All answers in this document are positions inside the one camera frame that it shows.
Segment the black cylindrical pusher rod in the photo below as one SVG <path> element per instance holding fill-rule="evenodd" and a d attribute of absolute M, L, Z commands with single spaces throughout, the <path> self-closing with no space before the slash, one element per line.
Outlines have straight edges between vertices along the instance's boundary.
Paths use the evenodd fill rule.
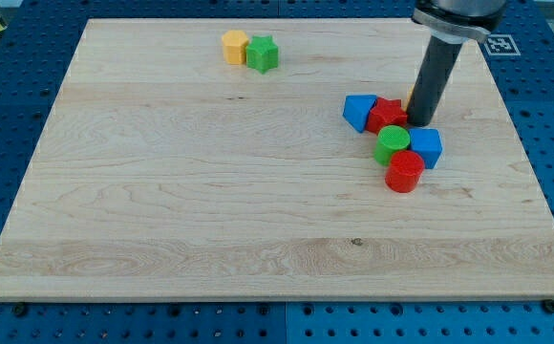
<path fill-rule="evenodd" d="M 406 109 L 410 125 L 425 127 L 431 123 L 461 47 L 461 43 L 430 38 Z"/>

